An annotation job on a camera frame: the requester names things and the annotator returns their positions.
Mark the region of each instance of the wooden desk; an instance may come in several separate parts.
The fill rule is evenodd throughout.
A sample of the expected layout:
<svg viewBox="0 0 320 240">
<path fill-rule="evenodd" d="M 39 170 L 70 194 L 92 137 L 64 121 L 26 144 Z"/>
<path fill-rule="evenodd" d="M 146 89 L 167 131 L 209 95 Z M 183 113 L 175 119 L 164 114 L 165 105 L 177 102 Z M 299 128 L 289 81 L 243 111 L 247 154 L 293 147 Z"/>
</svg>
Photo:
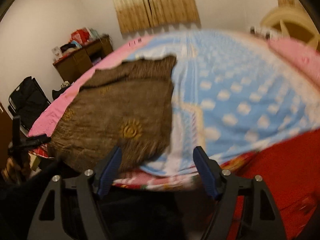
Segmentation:
<svg viewBox="0 0 320 240">
<path fill-rule="evenodd" d="M 69 81 L 71 84 L 92 68 L 92 60 L 98 57 L 103 59 L 111 52 L 113 52 L 113 49 L 107 35 L 83 45 L 81 49 L 71 52 L 67 57 L 59 59 L 53 65 L 63 81 Z"/>
</svg>

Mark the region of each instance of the curtain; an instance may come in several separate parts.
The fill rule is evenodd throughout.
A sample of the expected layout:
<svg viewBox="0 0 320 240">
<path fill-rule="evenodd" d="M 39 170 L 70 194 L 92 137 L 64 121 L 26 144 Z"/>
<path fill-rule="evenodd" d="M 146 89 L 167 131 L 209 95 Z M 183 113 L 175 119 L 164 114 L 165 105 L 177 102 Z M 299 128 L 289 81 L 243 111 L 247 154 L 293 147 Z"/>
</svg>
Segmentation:
<svg viewBox="0 0 320 240">
<path fill-rule="evenodd" d="M 150 27 L 148 0 L 113 0 L 121 33 Z"/>
<path fill-rule="evenodd" d="M 199 22 L 195 0 L 149 0 L 151 27 L 169 23 Z"/>
</svg>

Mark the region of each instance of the blue rubber grip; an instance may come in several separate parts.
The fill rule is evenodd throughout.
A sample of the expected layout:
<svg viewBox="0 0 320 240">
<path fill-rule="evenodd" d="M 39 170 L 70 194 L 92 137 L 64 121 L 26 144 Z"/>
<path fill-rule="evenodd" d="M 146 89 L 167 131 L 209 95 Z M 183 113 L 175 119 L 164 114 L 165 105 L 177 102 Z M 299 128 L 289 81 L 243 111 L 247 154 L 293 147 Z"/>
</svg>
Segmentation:
<svg viewBox="0 0 320 240">
<path fill-rule="evenodd" d="M 102 175 L 100 176 L 99 187 L 97 191 L 97 194 L 100 199 L 102 199 L 105 195 L 109 193 L 112 182 L 118 173 L 118 169 L 121 164 L 121 159 L 122 151 L 118 147 L 114 155 L 111 157 L 108 165 L 105 166 Z"/>
<path fill-rule="evenodd" d="M 209 196 L 218 200 L 221 194 L 217 191 L 216 179 L 205 158 L 211 161 L 201 147 L 196 147 L 193 150 L 193 161 L 201 177 L 204 189 Z"/>
</svg>

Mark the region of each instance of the red bag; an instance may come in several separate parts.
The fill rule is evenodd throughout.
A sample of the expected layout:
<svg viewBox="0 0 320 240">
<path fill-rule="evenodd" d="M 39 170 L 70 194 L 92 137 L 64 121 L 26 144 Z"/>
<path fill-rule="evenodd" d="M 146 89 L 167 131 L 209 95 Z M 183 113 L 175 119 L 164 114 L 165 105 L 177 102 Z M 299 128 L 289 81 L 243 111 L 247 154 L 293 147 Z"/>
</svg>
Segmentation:
<svg viewBox="0 0 320 240">
<path fill-rule="evenodd" d="M 71 34 L 71 39 L 77 41 L 79 44 L 84 44 L 90 37 L 89 32 L 86 28 L 76 30 L 74 33 Z"/>
</svg>

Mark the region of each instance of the pillow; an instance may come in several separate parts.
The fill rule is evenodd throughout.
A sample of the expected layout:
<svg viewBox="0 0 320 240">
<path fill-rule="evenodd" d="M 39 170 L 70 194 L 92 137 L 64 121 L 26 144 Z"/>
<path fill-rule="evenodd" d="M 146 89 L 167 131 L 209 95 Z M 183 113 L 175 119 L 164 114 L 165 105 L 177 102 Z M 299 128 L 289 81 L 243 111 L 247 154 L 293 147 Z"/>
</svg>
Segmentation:
<svg viewBox="0 0 320 240">
<path fill-rule="evenodd" d="M 320 87 L 320 53 L 318 51 L 290 37 L 269 40 L 268 45 Z"/>
</svg>

